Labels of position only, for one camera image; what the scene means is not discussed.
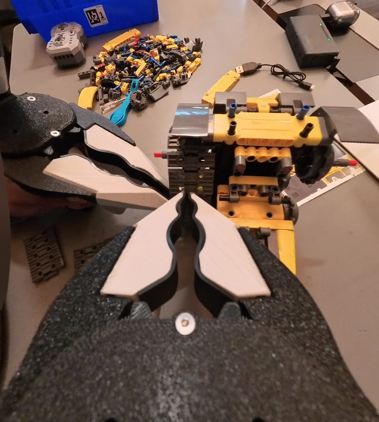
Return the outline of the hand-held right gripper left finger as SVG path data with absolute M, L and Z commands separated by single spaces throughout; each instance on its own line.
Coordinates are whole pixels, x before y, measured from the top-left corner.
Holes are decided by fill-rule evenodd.
M 181 236 L 180 193 L 134 226 L 134 230 L 101 289 L 156 310 L 171 299 L 178 286 L 175 242 Z

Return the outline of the grey battery box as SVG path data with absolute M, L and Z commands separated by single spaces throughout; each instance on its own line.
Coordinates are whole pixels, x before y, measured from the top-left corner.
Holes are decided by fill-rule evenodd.
M 61 23 L 51 30 L 46 52 L 60 69 L 77 67 L 86 61 L 87 37 L 80 24 Z

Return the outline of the pile of toy brick parts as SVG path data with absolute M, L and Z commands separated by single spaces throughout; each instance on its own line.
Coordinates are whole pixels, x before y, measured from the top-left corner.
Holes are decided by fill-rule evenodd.
M 89 80 L 85 87 L 98 87 L 102 113 L 119 108 L 132 80 L 138 79 L 139 88 L 130 101 L 131 109 L 142 111 L 167 96 L 171 87 L 187 84 L 201 64 L 202 47 L 201 38 L 141 35 L 131 29 L 104 44 L 89 70 L 78 76 Z

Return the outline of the turquoise brick separator tool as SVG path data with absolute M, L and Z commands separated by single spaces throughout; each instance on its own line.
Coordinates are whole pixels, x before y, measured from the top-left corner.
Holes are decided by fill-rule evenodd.
M 126 123 L 129 110 L 132 107 L 130 96 L 132 93 L 136 92 L 138 88 L 139 80 L 133 79 L 130 85 L 129 93 L 125 95 L 122 105 L 110 115 L 109 120 L 116 126 L 122 127 Z

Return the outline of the yellow toy brick robot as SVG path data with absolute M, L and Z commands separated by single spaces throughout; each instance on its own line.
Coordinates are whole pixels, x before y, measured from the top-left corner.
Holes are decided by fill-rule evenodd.
M 336 159 L 335 141 L 379 144 L 379 133 L 359 109 L 324 106 L 309 114 L 314 106 L 309 94 L 248 98 L 243 92 L 218 92 L 212 107 L 179 104 L 169 130 L 214 142 L 211 205 L 265 243 L 275 233 L 279 259 L 294 274 L 298 207 L 283 193 L 292 169 L 310 185 L 332 167 L 356 166 Z

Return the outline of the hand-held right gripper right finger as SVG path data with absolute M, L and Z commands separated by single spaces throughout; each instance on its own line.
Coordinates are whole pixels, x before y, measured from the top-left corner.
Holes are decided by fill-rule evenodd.
M 220 313 L 227 302 L 269 297 L 271 291 L 250 250 L 234 224 L 194 193 L 189 209 L 197 243 L 194 288 L 210 313 Z

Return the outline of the black power bank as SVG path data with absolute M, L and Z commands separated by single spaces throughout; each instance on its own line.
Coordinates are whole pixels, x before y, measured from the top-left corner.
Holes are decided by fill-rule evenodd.
M 339 49 L 319 15 L 292 16 L 286 36 L 300 68 L 328 67 Z

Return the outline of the black table flap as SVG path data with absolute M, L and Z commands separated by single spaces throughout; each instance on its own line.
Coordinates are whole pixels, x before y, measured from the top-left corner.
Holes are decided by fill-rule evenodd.
M 379 75 L 379 49 L 350 28 L 330 31 L 339 48 L 335 70 L 352 83 Z

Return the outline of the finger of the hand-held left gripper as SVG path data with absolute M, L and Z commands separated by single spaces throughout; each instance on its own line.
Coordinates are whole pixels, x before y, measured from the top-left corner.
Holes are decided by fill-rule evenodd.
M 126 176 L 170 198 L 167 182 L 150 159 L 137 147 L 99 125 L 84 131 L 86 154 L 97 166 L 110 173 Z
M 139 186 L 126 177 L 102 171 L 81 155 L 55 159 L 43 173 L 89 190 L 96 195 L 97 203 L 107 208 L 154 210 L 168 201 L 153 188 Z

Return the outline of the printed instruction sheet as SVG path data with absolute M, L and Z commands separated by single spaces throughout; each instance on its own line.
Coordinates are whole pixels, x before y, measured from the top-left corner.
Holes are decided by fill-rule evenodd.
M 290 174 L 291 180 L 283 193 L 290 196 L 298 206 L 301 206 L 365 171 L 366 169 L 361 164 L 332 167 L 322 179 L 309 185 L 299 180 L 293 168 Z

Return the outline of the small silver device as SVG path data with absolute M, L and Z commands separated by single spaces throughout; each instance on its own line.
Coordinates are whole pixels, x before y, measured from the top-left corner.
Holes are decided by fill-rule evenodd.
M 327 25 L 343 29 L 352 26 L 360 16 L 360 9 L 351 1 L 332 3 L 325 11 L 322 19 Z

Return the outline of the blue storage bin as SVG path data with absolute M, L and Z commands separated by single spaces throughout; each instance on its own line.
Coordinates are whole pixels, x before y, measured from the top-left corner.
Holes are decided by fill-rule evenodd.
M 12 0 L 20 22 L 29 34 L 45 41 L 61 23 L 80 24 L 91 37 L 158 21 L 156 0 Z

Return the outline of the yellow curved brick piece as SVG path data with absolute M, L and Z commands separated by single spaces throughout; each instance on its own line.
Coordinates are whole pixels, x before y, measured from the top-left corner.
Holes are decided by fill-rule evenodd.
M 97 86 L 83 88 L 79 94 L 77 105 L 83 109 L 92 110 L 94 104 L 98 101 L 98 91 Z

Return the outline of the yellow toy brick panel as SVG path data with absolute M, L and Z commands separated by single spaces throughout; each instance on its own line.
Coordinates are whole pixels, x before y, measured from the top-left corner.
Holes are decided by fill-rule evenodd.
M 235 71 L 229 71 L 222 76 L 213 87 L 211 87 L 201 99 L 201 103 L 208 104 L 212 107 L 214 104 L 215 96 L 217 92 L 227 92 L 239 81 L 240 74 Z

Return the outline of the person's left hand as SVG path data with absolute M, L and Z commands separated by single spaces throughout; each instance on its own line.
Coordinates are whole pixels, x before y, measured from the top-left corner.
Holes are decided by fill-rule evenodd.
M 81 198 L 41 197 L 23 190 L 8 177 L 5 177 L 9 215 L 15 219 L 26 219 L 49 214 L 58 208 L 81 210 L 94 204 Z

